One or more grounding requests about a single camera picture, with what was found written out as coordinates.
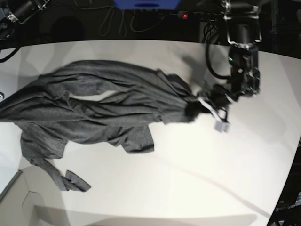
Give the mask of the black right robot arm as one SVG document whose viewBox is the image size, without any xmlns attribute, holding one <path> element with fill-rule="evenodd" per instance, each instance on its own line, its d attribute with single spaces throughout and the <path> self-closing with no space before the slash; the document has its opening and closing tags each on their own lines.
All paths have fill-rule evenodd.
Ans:
<svg viewBox="0 0 301 226">
<path fill-rule="evenodd" d="M 12 58 L 22 47 L 27 30 L 23 26 L 37 13 L 45 10 L 49 0 L 2 0 L 0 2 L 0 41 L 10 38 L 16 41 L 15 49 L 0 60 L 1 63 Z"/>
</svg>

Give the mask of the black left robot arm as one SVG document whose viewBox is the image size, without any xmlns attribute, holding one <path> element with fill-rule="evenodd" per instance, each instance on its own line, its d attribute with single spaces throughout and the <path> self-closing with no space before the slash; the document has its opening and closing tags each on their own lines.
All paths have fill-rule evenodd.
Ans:
<svg viewBox="0 0 301 226">
<path fill-rule="evenodd" d="M 230 44 L 228 61 L 230 74 L 217 74 L 209 57 L 210 43 L 206 45 L 206 65 L 213 77 L 222 84 L 209 85 L 206 81 L 198 93 L 198 100 L 215 118 L 215 130 L 227 132 L 229 106 L 240 97 L 253 97 L 260 92 L 258 46 L 261 42 L 259 14 L 261 0 L 215 0 L 213 1 L 226 24 L 227 42 Z"/>
</svg>

